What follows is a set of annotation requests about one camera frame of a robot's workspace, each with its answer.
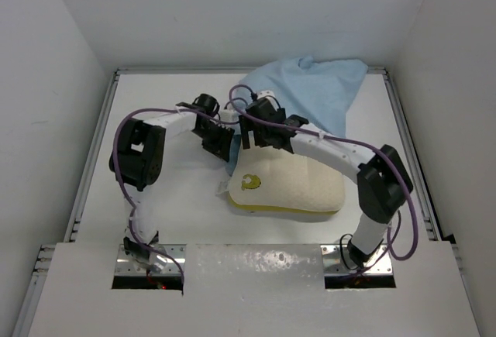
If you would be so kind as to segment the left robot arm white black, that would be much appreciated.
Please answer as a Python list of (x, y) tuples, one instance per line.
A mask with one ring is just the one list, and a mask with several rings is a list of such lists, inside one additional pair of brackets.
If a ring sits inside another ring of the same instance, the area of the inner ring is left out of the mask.
[(165, 142), (186, 132), (201, 138), (207, 152), (228, 161), (238, 115), (220, 108), (211, 95), (201, 94), (192, 103), (179, 102), (172, 109), (142, 108), (127, 115), (115, 132), (109, 169), (114, 173), (130, 213), (123, 240), (124, 250), (153, 272), (172, 263), (181, 265), (158, 244), (154, 208), (146, 202), (158, 180)]

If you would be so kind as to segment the light blue pillowcase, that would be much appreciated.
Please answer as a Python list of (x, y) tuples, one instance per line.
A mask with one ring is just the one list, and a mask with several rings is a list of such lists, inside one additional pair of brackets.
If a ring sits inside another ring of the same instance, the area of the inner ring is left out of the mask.
[(317, 62), (311, 56), (266, 64), (239, 82), (256, 93), (272, 91), (288, 115), (300, 115), (320, 129), (344, 138), (346, 113), (367, 75), (358, 59)]

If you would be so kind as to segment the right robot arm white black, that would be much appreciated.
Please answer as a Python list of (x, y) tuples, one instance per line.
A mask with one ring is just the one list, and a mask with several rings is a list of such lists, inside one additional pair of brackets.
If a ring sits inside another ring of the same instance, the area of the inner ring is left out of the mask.
[(381, 246), (394, 214), (412, 206), (412, 181), (398, 151), (336, 137), (299, 115), (287, 115), (266, 97), (239, 113), (242, 146), (270, 146), (306, 156), (338, 171), (357, 187), (362, 214), (347, 244), (350, 261), (363, 269)]

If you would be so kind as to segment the cream memory foam pillow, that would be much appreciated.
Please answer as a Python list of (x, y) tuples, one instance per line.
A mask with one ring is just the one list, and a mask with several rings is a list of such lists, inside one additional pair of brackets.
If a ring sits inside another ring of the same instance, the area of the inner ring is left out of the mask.
[(343, 175), (306, 156), (273, 148), (241, 149), (217, 194), (245, 211), (331, 215), (345, 203)]

